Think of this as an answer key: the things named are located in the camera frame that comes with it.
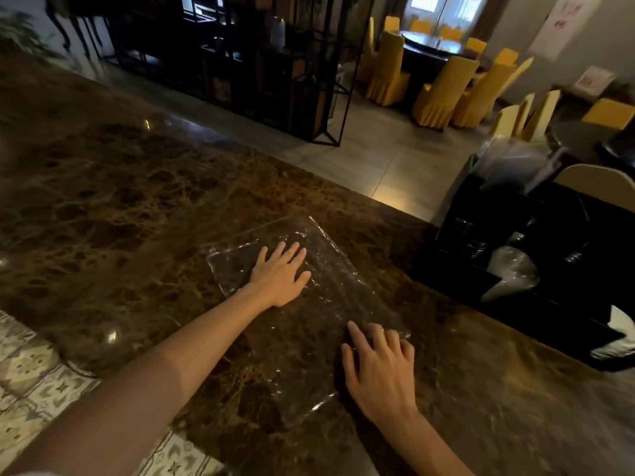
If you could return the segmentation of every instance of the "person's left hand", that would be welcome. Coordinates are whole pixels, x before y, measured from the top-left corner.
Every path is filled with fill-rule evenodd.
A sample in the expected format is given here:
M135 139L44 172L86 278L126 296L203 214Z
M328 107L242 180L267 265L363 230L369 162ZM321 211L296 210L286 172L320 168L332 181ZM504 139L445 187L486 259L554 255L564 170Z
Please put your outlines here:
M295 279L307 250L302 249L295 255L300 248L299 243L294 242L286 252L283 252L285 245L284 242L280 242L269 260L266 260L267 248L261 248L256 265L251 270L250 284L263 290L271 306L281 307L294 300L311 278L311 272L307 270Z

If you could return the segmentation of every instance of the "tile floor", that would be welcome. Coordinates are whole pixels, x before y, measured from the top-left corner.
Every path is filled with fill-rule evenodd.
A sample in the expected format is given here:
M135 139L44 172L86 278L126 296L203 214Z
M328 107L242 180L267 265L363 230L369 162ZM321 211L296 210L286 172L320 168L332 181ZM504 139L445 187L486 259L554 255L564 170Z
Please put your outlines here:
M80 375L36 333L0 311L0 472L99 380ZM166 432L133 476L211 476L223 465Z
M444 133L416 127L407 113L380 108L356 93L342 146L306 143L101 63L90 42L92 57L88 60L68 20L59 18L71 40L70 51L65 52L61 35L44 14L43 0L0 0L0 6L33 16L36 32L65 56L61 66L426 221L432 218L465 160L486 138L486 127L475 131L448 128ZM99 50L110 54L106 28L99 18L96 23L104 45ZM338 103L333 126L339 126L343 111L344 103Z

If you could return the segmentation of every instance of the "white paper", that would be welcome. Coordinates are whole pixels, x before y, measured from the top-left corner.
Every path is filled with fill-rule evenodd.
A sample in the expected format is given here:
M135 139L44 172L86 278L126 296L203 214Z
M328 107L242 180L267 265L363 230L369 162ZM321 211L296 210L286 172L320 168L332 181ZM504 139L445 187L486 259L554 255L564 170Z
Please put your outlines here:
M558 0L529 51L556 61L602 0Z
M615 73L612 71L599 68L599 66L590 66L573 87L596 98L602 95L602 92L613 80L615 80Z

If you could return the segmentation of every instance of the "hand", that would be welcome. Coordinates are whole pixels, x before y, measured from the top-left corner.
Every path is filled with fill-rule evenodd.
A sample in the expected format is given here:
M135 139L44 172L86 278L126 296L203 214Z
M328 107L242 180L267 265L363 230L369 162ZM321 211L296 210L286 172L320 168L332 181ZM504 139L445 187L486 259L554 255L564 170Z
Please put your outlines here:
M373 346L357 325L350 321L349 332L360 358L360 373L355 371L353 350L342 345L342 363L346 387L353 400L370 421L388 439L414 415L415 348L396 331L384 331L379 324L369 324Z
M267 248L261 248L256 265L251 270L250 284L264 292L270 307L281 307L294 300L311 278L311 272L307 270L295 279L296 272L307 256L307 250L301 249L294 257L300 248L299 243L294 242L289 250L282 253L285 245L280 242L269 260L265 260Z

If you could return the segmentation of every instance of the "decorative tile floor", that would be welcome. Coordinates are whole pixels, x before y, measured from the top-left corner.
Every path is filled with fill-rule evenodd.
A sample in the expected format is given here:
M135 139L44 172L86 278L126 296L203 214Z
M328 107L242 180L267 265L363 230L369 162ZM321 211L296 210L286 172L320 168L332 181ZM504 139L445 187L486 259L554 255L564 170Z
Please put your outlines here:
M50 344L0 311L0 472L99 382L61 364ZM192 442L166 430L134 476L211 476L222 468Z

